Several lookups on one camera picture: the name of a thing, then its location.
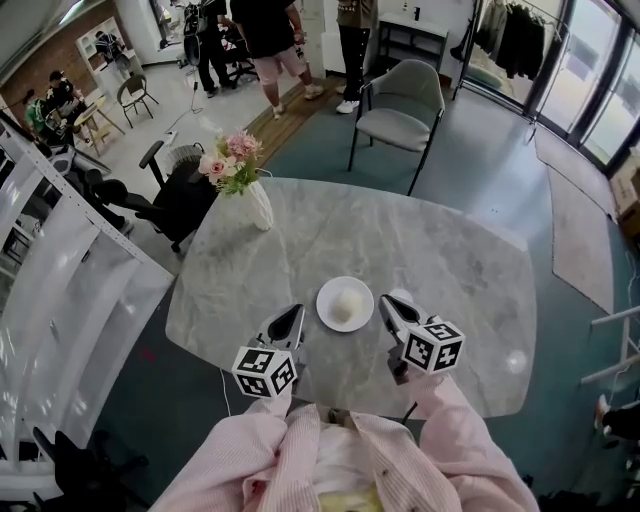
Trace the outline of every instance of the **pink striped shirt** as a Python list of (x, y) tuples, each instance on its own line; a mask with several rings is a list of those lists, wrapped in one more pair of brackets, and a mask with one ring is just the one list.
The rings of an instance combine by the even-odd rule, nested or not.
[[(538, 510), (450, 377), (425, 377), (409, 385), (428, 418), (419, 447), (403, 425), (351, 413), (385, 510)], [(219, 422), (152, 512), (319, 511), (312, 477), (320, 416), (315, 405), (286, 416), (290, 403), (289, 388)]]

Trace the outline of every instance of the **pink shorts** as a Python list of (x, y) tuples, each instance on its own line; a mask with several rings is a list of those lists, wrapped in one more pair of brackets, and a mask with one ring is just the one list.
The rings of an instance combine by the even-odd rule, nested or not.
[(282, 66), (286, 68), (291, 76), (300, 76), (307, 70), (307, 64), (300, 60), (296, 54), (295, 46), (271, 57), (253, 59), (253, 63), (256, 66), (262, 85), (276, 83), (278, 77), (282, 74)]

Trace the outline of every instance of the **brick wall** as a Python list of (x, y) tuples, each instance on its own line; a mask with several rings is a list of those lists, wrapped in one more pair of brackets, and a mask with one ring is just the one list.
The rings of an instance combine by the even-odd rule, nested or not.
[[(76, 40), (111, 17), (115, 17), (124, 43), (131, 48), (115, 3), (113, 0), (106, 0), (47, 40), (0, 86), (0, 95), (7, 105), (20, 101), (29, 89), (33, 89), (36, 95), (44, 97), (49, 88), (49, 75), (56, 69), (64, 71), (65, 76), (85, 96), (94, 91), (97, 87), (96, 83), (91, 71), (82, 60), (76, 47)], [(25, 125), (24, 106), (19, 103), (12, 107), (11, 111), (16, 119)]]

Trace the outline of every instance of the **gray chair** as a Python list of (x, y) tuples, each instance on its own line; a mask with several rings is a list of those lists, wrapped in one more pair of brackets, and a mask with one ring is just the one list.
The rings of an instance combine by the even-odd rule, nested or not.
[[(129, 93), (129, 98), (123, 100), (122, 95), (125, 91)], [(122, 107), (122, 110), (124, 111), (124, 117), (126, 117), (127, 121), (129, 121), (129, 126), (131, 128), (133, 128), (133, 125), (131, 124), (131, 119), (129, 119), (129, 116), (127, 115), (127, 111), (130, 109), (134, 109), (137, 114), (138, 103), (142, 103), (145, 106), (147, 112), (149, 112), (149, 115), (151, 116), (151, 119), (153, 119), (153, 114), (144, 101), (145, 97), (151, 98), (153, 101), (155, 101), (156, 105), (159, 105), (155, 98), (147, 92), (147, 79), (143, 75), (132, 75), (118, 89), (116, 98), (118, 100), (118, 103)]]
[[(368, 111), (362, 115), (365, 93)], [(378, 94), (402, 96), (426, 106), (435, 114), (433, 124), (429, 127), (415, 117), (397, 110), (373, 108), (373, 96)], [(424, 167), (443, 113), (444, 99), (436, 70), (419, 60), (401, 61), (392, 70), (375, 78), (362, 89), (362, 101), (358, 107), (358, 117), (353, 133), (351, 155), (349, 156), (349, 171), (353, 165), (358, 132), (369, 136), (371, 146), (373, 146), (373, 139), (377, 139), (406, 151), (422, 153), (420, 164), (407, 193), (410, 196), (418, 180), (418, 175)]]

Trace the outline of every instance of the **marble table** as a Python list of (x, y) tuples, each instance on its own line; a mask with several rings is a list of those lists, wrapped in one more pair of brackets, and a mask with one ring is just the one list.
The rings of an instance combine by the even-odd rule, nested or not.
[(269, 178), (274, 227), (255, 228), (238, 198), (220, 197), (191, 244), (171, 301), (169, 339), (230, 370), (261, 322), (297, 302), (307, 308), (309, 366), (298, 396), (385, 416), (411, 404), (387, 367), (393, 340), (377, 310), (340, 334), (315, 310), (321, 286), (350, 275), (376, 303), (408, 290), (428, 313), (467, 336), (453, 377), (484, 417), (517, 412), (529, 385), (536, 299), (528, 252), (449, 208), (348, 185)]

